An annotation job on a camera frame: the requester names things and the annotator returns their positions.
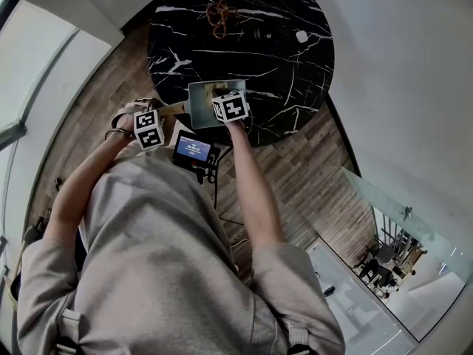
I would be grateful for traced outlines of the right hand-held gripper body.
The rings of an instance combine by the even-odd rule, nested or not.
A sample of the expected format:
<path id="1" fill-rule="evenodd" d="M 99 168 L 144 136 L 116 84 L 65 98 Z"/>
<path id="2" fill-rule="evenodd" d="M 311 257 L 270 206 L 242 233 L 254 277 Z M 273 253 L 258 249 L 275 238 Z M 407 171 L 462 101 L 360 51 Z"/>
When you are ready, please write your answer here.
<path id="1" fill-rule="evenodd" d="M 214 114 L 218 121 L 229 123 L 249 116 L 249 104 L 243 89 L 216 89 L 211 93 Z"/>

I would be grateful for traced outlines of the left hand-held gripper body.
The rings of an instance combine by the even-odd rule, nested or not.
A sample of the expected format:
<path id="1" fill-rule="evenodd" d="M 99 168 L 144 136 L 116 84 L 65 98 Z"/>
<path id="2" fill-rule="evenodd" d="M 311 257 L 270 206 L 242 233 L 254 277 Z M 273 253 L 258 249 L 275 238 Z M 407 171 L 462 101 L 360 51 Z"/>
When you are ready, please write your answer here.
<path id="1" fill-rule="evenodd" d="M 134 134 L 142 150 L 164 145 L 165 137 L 156 109 L 134 114 Z"/>

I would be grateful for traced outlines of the person's left hand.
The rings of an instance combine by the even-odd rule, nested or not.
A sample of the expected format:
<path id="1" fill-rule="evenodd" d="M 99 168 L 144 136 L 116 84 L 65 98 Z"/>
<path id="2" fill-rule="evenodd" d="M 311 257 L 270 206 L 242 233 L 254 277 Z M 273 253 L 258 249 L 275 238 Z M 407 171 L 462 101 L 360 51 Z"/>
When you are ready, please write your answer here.
<path id="1" fill-rule="evenodd" d="M 118 110 L 111 122 L 113 129 L 122 129 L 132 134 L 134 132 L 134 115 L 147 110 L 149 99 L 138 99 L 129 102 Z"/>

